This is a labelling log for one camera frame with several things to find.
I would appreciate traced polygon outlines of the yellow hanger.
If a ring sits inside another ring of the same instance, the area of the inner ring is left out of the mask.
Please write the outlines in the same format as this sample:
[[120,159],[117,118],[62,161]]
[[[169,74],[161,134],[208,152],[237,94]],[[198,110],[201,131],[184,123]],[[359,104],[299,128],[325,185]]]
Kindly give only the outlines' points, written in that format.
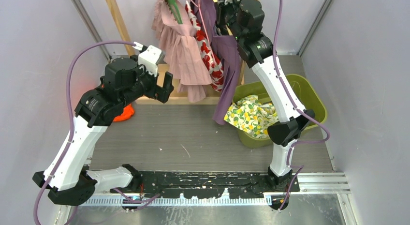
[[232,35],[229,27],[226,25],[224,12],[225,12],[225,0],[212,0],[214,2],[216,10],[216,31],[219,35]]

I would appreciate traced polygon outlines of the purple skirt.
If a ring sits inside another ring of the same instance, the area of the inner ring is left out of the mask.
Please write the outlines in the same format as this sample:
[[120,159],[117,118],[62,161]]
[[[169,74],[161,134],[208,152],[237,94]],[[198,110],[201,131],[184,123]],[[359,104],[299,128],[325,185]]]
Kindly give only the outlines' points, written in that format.
[[212,0],[201,0],[201,8],[212,50],[222,60],[224,68],[224,84],[212,119],[219,125],[225,125],[224,116],[233,101],[242,59],[237,51],[236,39],[230,35],[217,34],[214,2]]

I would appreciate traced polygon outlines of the lemon print skirt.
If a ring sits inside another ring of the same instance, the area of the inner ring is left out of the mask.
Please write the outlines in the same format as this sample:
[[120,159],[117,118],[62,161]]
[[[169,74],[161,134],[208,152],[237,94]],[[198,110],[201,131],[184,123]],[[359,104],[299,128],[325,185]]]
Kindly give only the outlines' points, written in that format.
[[268,138],[267,128],[279,121],[272,102],[263,103],[260,95],[248,95],[232,103],[224,121],[253,138]]

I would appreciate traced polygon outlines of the green plastic basket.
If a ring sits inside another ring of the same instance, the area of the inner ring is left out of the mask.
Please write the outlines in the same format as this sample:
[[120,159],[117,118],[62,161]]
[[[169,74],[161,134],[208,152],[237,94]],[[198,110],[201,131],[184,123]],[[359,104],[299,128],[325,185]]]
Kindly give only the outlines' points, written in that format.
[[[297,74],[286,75],[286,78],[297,96],[297,99],[306,109],[312,109],[314,111],[315,120],[319,123],[325,122],[327,119],[327,110],[308,80]],[[254,82],[236,87],[233,103],[253,94],[260,95],[263,103],[271,102],[263,84],[261,82]],[[245,132],[238,129],[236,130],[239,140],[248,148],[259,148],[272,144],[272,140],[269,136],[268,138],[253,138]]]

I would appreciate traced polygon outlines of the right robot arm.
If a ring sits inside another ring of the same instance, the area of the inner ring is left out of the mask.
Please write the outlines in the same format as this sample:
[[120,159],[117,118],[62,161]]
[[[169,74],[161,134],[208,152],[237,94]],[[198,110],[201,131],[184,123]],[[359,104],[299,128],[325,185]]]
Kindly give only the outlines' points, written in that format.
[[298,100],[280,68],[276,40],[262,32],[262,4],[258,0],[217,0],[215,8],[217,27],[232,33],[239,56],[257,75],[276,109],[279,121],[267,128],[273,141],[273,158],[266,181],[279,192],[292,178],[290,150],[315,113]]

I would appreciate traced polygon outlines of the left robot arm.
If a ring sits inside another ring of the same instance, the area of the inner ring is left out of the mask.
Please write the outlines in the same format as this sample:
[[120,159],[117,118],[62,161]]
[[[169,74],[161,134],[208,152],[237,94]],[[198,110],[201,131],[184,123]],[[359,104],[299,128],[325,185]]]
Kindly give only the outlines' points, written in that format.
[[87,159],[126,106],[143,96],[161,103],[168,101],[174,90],[173,75],[166,72],[163,85],[159,86],[157,70],[157,63],[144,62],[136,56],[117,58],[105,66],[100,85],[83,94],[65,144],[49,168],[33,175],[33,181],[48,190],[48,198],[54,204],[79,206],[95,193],[114,189],[134,193],[141,188],[142,176],[133,166],[90,170]]

